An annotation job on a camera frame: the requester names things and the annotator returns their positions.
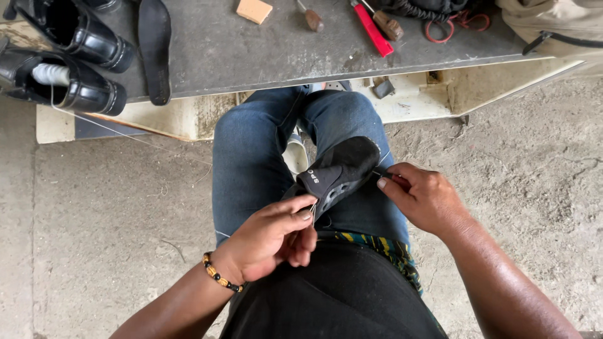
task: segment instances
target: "black shirt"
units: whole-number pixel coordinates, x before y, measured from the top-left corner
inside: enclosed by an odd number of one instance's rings
[[[221,338],[446,338],[385,258],[319,241],[308,267],[278,266],[231,300]]]

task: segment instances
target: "red handle tool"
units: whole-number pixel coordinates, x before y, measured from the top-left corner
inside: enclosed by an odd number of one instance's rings
[[[364,9],[364,7],[356,0],[352,0],[351,5],[354,6],[354,11],[356,14],[358,14],[358,17],[362,22],[362,26],[364,26],[368,36],[371,37],[371,40],[379,51],[379,54],[385,58],[386,55],[392,53],[394,49],[391,47],[390,43],[383,38],[381,32],[379,32],[377,26],[375,26],[375,23],[371,19],[370,15],[368,15],[367,10]]]

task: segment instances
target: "fingernail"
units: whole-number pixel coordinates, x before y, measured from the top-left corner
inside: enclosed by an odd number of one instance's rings
[[[308,220],[308,219],[312,218],[312,212],[310,212],[310,211],[303,211],[301,217],[304,220]]]

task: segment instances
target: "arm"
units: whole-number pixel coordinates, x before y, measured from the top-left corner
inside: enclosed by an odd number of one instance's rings
[[[448,246],[485,337],[581,338],[469,214],[446,178],[409,163],[388,172],[394,180],[379,179],[378,186],[413,225]]]
[[[300,209],[315,202],[315,197],[301,195],[257,211],[212,253],[212,266],[237,285],[269,275],[283,261],[307,266],[318,236],[312,214]],[[111,339],[201,337],[232,295],[209,276],[203,263],[197,264]]]

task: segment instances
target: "gray metal table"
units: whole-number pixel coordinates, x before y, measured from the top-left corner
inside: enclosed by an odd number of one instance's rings
[[[397,17],[405,35],[381,58],[348,0],[305,0],[324,20],[320,34],[309,30],[293,0],[265,1],[274,8],[257,25],[235,13],[238,0],[164,0],[172,19],[173,98],[529,59],[496,7],[487,13],[489,29],[456,26],[441,44],[425,38],[420,20]],[[137,5],[128,2],[101,19],[136,45],[136,17]],[[148,100],[140,59],[123,74],[104,75],[126,87],[129,102]]]

